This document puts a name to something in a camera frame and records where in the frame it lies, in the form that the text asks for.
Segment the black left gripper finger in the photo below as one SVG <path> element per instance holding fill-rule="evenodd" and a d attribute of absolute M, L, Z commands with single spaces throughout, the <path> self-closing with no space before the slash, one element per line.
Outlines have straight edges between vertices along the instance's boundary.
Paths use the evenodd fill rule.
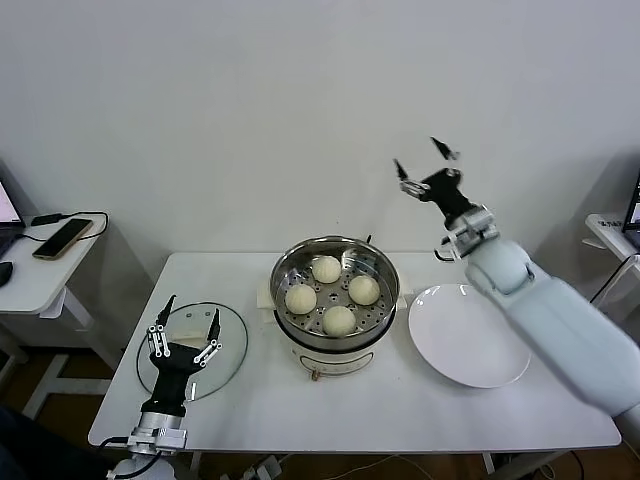
<path fill-rule="evenodd" d="M 147 328 L 147 341 L 150 354 L 154 358 L 169 358 L 171 351 L 166 336 L 166 326 L 174 303 L 171 296 L 156 317 L 155 322 Z"/>
<path fill-rule="evenodd" d="M 200 368 L 205 368 L 209 360 L 221 349 L 221 343 L 219 342 L 220 330 L 220 311 L 216 309 L 206 337 L 207 343 L 193 359 L 193 363 Z"/>

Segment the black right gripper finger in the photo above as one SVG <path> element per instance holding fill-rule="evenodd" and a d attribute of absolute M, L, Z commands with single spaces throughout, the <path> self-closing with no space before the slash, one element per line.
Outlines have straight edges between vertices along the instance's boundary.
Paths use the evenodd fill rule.
<path fill-rule="evenodd" d="M 400 189 L 404 193 L 411 197 L 424 197 L 430 191 L 430 186 L 428 184 L 412 180 L 398 159 L 394 158 L 393 162 L 398 176 Z"/>
<path fill-rule="evenodd" d="M 447 161 L 457 161 L 459 159 L 460 153 L 452 150 L 446 143 L 436 139 L 435 137 L 431 137 L 431 141 Z"/>

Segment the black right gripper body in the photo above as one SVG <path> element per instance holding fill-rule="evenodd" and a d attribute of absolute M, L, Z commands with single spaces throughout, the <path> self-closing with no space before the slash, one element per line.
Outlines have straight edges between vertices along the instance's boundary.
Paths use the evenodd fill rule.
<path fill-rule="evenodd" d="M 459 190 L 462 173 L 455 168 L 443 168 L 422 179 L 422 202 L 433 202 L 445 217 L 459 217 L 472 210 L 474 204 Z"/>

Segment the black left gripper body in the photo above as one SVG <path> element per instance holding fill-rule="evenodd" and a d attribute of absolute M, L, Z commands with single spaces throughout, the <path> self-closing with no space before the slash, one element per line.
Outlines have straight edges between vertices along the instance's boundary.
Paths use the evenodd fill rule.
<path fill-rule="evenodd" d="M 157 369 L 157 378 L 151 397 L 141 406 L 141 412 L 151 412 L 170 416 L 184 416 L 186 408 L 186 387 L 191 375 L 202 370 L 194 359 L 200 350 L 169 342 L 170 355 L 157 357 L 149 354 L 149 359 Z"/>

